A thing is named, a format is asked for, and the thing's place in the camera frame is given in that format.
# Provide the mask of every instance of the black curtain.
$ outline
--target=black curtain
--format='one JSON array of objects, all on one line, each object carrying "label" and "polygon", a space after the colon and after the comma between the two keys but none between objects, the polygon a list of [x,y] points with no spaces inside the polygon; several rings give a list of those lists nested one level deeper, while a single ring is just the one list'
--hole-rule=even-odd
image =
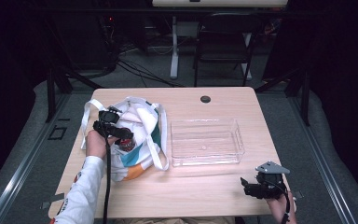
[{"label": "black curtain", "polygon": [[[326,9],[322,21],[283,20],[264,78],[311,59],[310,88],[323,103],[339,157],[358,182],[358,1],[293,0],[288,8],[314,9]],[[321,35],[325,38],[316,46],[322,47],[315,50],[312,41]]]},{"label": "black curtain", "polygon": [[34,86],[46,79],[41,49],[16,1],[0,0],[0,170],[34,105]]}]

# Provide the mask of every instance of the clear plastic container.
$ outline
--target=clear plastic container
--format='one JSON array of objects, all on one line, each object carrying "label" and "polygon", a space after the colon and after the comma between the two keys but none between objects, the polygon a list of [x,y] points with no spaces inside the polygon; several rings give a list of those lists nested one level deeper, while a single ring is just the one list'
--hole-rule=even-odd
[{"label": "clear plastic container", "polygon": [[172,165],[238,163],[245,152],[235,119],[187,119],[171,123]]}]

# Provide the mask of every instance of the office chair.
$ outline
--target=office chair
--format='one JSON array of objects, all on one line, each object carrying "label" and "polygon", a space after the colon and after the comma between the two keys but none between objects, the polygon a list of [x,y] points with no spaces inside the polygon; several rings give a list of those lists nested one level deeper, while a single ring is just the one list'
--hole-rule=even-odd
[{"label": "office chair", "polygon": [[[255,37],[263,29],[263,21],[256,15],[240,13],[214,13],[201,19],[197,31],[197,46],[193,62],[194,87],[197,87],[199,62],[247,63],[242,86],[246,84]],[[246,45],[245,35],[250,34]]]}]

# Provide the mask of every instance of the white sleeve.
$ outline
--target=white sleeve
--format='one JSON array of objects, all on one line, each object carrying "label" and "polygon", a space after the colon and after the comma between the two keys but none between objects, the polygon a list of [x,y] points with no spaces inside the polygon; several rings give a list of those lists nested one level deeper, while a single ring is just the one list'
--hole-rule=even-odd
[{"label": "white sleeve", "polygon": [[102,177],[103,160],[88,156],[55,217],[55,223],[93,223]]}]

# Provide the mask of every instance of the desk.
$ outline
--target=desk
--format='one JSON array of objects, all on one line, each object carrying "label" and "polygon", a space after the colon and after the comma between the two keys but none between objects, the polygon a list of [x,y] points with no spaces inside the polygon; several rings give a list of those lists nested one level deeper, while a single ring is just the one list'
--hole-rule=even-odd
[{"label": "desk", "polygon": [[[285,7],[288,0],[153,0],[153,7]],[[177,21],[172,17],[172,63],[171,79],[178,77],[179,55],[177,48]],[[246,70],[247,64],[242,64],[242,71]]]},{"label": "desk", "polygon": [[[212,101],[202,103],[208,95]],[[240,177],[256,183],[255,167],[266,161],[280,163],[260,105],[251,88],[151,88],[99,89],[92,98],[104,106],[138,96],[160,103],[168,121],[167,154],[171,159],[170,123],[178,119],[236,119],[241,130],[245,154],[238,164],[172,167],[166,172],[150,167],[136,179],[112,182],[107,216],[120,217],[216,217],[270,214],[264,200],[247,196]],[[90,111],[89,127],[97,119],[97,109]],[[81,169],[85,151],[80,149],[79,131],[66,164],[57,194],[67,193],[74,176]],[[106,175],[99,192],[96,217],[103,217]],[[49,209],[54,217],[62,204]]]}]

